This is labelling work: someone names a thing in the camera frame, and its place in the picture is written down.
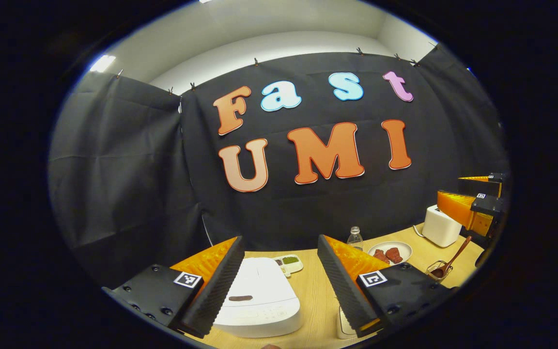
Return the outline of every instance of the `ceiling light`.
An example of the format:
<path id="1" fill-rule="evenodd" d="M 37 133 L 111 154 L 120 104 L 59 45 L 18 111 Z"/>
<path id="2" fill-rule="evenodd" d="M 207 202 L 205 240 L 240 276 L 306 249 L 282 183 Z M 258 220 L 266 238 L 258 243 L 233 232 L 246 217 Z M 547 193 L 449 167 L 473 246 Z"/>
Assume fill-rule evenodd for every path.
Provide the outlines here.
<path id="1" fill-rule="evenodd" d="M 107 66 L 109 66 L 109 64 L 113 62 L 113 60 L 115 60 L 115 56 L 104 55 L 93 64 L 89 71 L 98 71 L 99 73 L 102 73 L 103 71 L 105 71 Z"/>

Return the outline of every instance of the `screw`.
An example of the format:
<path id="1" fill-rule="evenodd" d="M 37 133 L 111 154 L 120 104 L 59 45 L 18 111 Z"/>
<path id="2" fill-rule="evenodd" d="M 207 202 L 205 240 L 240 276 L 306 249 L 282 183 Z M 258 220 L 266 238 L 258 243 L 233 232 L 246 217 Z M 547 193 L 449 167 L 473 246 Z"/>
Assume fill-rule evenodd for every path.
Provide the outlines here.
<path id="1" fill-rule="evenodd" d="M 392 305 L 387 309 L 387 314 L 395 314 L 396 312 L 399 312 L 399 307 L 397 305 Z"/>

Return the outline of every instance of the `wooden spoon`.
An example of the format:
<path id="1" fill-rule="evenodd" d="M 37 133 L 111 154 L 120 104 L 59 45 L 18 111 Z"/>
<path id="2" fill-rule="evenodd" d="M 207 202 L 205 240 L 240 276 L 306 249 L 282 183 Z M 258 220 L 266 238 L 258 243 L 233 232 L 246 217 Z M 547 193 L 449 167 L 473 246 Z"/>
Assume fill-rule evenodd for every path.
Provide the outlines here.
<path id="1" fill-rule="evenodd" d="M 453 258 L 448 262 L 445 263 L 442 267 L 438 268 L 438 269 L 434 269 L 432 271 L 432 275 L 436 276 L 437 278 L 442 278 L 445 274 L 447 274 L 447 270 L 449 269 L 450 265 L 453 263 L 454 260 L 456 260 L 456 258 L 458 258 L 458 256 L 460 255 L 460 253 L 462 251 L 464 251 L 465 247 L 471 242 L 472 237 L 468 236 L 465 240 L 465 242 L 462 244 L 462 246 L 460 246 L 458 252 L 456 252 L 456 256 L 453 256 Z"/>

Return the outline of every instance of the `white plate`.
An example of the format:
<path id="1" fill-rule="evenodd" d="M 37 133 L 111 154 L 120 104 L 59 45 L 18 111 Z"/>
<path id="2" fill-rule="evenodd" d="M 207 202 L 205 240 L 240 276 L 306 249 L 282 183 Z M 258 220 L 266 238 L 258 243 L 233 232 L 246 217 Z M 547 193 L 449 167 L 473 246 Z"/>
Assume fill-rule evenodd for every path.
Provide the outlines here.
<path id="1" fill-rule="evenodd" d="M 374 256 L 374 252 L 376 252 L 376 250 L 383 250 L 386 253 L 390 248 L 394 248 L 394 247 L 397 247 L 400 257 L 403 258 L 402 262 L 407 261 L 408 258 L 412 256 L 412 247 L 410 247 L 409 244 L 401 241 L 386 241 L 386 242 L 378 243 L 374 245 L 374 247 L 370 248 L 368 254 L 370 256 Z"/>

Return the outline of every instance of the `red meat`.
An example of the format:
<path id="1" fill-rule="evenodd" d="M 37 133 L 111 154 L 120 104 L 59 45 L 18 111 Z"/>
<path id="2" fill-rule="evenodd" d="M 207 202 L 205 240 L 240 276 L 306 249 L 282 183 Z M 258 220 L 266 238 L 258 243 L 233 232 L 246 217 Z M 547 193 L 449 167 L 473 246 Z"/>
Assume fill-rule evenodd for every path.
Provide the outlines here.
<path id="1" fill-rule="evenodd" d="M 374 257 L 390 265 L 389 258 L 385 256 L 385 251 L 376 249 L 376 251 L 374 252 Z"/>
<path id="2" fill-rule="evenodd" d="M 397 250 L 397 247 L 393 247 L 387 250 L 385 256 L 387 256 L 387 258 L 389 258 L 393 263 L 396 264 L 403 261 L 403 258 L 399 255 L 399 250 Z"/>

